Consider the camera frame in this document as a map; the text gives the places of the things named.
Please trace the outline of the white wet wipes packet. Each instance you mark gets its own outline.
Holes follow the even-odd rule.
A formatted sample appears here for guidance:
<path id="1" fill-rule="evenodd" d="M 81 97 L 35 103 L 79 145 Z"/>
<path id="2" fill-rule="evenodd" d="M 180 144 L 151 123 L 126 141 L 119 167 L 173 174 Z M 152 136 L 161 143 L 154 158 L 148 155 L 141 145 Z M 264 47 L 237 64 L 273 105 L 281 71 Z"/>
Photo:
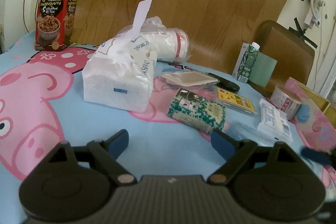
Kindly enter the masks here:
<path id="1" fill-rule="evenodd" d="M 261 136 L 269 141 L 292 143 L 293 138 L 287 115 L 263 98 L 260 99 L 259 104 L 260 123 L 257 131 Z"/>

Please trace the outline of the yellow card packet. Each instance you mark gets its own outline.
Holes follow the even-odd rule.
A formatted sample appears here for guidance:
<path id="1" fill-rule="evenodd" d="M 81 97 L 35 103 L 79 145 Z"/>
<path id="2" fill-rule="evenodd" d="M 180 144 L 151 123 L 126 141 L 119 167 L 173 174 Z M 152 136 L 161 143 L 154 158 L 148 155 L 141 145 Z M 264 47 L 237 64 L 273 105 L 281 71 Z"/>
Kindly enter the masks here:
<path id="1" fill-rule="evenodd" d="M 240 96 L 225 89 L 216 88 L 215 95 L 217 102 L 228 108 L 234 109 L 241 113 L 257 114 L 252 101 L 246 97 Z"/>

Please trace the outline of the pink cardboard storage box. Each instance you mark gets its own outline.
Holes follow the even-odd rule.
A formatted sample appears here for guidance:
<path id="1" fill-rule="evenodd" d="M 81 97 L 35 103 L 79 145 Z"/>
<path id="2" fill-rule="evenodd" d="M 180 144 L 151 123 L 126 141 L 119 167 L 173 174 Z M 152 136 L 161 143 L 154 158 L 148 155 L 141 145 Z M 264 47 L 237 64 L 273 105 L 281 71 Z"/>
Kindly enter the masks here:
<path id="1" fill-rule="evenodd" d="M 302 104 L 309 105 L 310 118 L 305 123 L 294 123 L 303 143 L 318 151 L 335 147 L 335 108 L 331 103 L 293 78 L 285 83 L 285 88 L 295 93 Z"/>

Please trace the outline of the blue round lid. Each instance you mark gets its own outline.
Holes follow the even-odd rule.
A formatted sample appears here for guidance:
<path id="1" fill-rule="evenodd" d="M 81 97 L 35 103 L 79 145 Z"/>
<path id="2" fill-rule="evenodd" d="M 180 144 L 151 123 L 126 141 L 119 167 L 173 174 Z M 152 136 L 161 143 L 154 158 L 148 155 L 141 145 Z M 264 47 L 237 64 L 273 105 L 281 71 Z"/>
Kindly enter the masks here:
<path id="1" fill-rule="evenodd" d="M 299 123 L 305 123 L 308 121 L 309 118 L 310 118 L 310 107 L 309 105 L 302 104 L 295 115 L 295 120 Z"/>

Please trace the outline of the green floral patterned box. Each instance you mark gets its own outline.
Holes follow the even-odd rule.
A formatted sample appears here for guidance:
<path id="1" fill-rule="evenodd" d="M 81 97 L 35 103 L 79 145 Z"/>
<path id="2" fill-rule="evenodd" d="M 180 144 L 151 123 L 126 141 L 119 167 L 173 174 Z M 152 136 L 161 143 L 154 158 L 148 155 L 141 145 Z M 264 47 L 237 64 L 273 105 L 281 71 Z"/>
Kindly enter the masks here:
<path id="1" fill-rule="evenodd" d="M 206 134 L 226 125 L 225 106 L 184 88 L 171 100 L 167 116 Z"/>

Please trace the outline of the blue pig cartoon tablecloth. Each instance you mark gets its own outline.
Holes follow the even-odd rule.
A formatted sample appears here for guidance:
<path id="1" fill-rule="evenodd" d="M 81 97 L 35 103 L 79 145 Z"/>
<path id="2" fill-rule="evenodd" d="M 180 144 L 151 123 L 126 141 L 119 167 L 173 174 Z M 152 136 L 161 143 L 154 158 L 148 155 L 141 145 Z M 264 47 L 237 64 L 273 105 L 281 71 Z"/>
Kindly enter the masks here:
<path id="1" fill-rule="evenodd" d="M 207 183 L 226 161 L 203 133 L 167 116 L 178 89 L 159 63 L 143 113 L 86 102 L 82 70 L 93 46 L 36 51 L 34 33 L 1 55 L 1 223 L 335 223 L 327 170 L 306 145 L 259 136 L 258 115 L 226 108 L 223 133 L 258 148 L 226 185 Z M 90 167 L 87 144 L 126 129 L 117 162 L 136 179 L 112 185 Z"/>

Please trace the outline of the white tissue pack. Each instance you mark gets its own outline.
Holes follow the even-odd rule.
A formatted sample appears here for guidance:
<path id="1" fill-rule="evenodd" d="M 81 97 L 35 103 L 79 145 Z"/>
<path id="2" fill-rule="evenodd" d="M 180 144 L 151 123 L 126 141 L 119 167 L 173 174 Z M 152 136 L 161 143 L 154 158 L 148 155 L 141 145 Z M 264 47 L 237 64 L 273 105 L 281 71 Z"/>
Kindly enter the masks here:
<path id="1" fill-rule="evenodd" d="M 157 47 L 141 35 L 152 0 L 139 2 L 133 25 L 103 42 L 83 71 L 84 100 L 144 112 L 153 92 Z"/>

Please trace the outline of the brown wooden chair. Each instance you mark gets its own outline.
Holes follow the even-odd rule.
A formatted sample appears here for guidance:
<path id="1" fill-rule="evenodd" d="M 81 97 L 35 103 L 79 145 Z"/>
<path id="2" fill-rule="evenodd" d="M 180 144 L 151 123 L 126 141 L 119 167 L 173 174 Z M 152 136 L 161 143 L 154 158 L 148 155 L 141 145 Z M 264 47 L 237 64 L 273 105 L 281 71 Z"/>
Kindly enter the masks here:
<path id="1" fill-rule="evenodd" d="M 261 46 L 260 52 L 275 59 L 277 64 L 266 87 L 249 81 L 252 88 L 270 97 L 275 86 L 284 85 L 290 77 L 307 84 L 315 51 L 306 42 L 273 20 L 267 20 L 258 28 L 255 40 Z"/>

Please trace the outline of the green white drink carton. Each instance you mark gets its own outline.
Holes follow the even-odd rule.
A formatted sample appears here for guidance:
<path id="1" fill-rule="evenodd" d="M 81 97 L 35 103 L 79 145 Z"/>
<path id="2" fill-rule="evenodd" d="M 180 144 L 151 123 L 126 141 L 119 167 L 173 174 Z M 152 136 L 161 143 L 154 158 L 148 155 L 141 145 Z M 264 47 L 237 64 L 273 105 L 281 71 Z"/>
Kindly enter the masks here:
<path id="1" fill-rule="evenodd" d="M 251 70 L 255 64 L 259 53 L 260 46 L 252 42 L 250 44 L 243 43 L 239 57 L 236 61 L 232 76 L 242 82 L 247 83 L 251 74 Z"/>

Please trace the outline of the white cup stack in bag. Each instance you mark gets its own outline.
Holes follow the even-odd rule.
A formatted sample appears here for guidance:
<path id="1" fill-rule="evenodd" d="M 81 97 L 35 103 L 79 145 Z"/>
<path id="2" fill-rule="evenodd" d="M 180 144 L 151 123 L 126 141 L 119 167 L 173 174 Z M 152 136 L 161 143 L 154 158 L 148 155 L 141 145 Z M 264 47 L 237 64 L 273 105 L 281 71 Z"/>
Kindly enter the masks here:
<path id="1" fill-rule="evenodd" d="M 183 63 L 190 57 L 187 33 L 179 28 L 166 28 L 158 16 L 144 21 L 141 35 L 156 46 L 159 61 Z"/>

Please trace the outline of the red snack box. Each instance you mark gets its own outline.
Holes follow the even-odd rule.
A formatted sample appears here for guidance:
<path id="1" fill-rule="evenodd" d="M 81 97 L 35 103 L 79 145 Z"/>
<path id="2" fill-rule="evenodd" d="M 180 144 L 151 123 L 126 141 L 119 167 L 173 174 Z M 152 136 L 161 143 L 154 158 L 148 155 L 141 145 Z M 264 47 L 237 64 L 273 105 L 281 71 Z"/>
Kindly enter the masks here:
<path id="1" fill-rule="evenodd" d="M 78 0 L 39 0 L 35 49 L 62 51 L 71 44 Z"/>

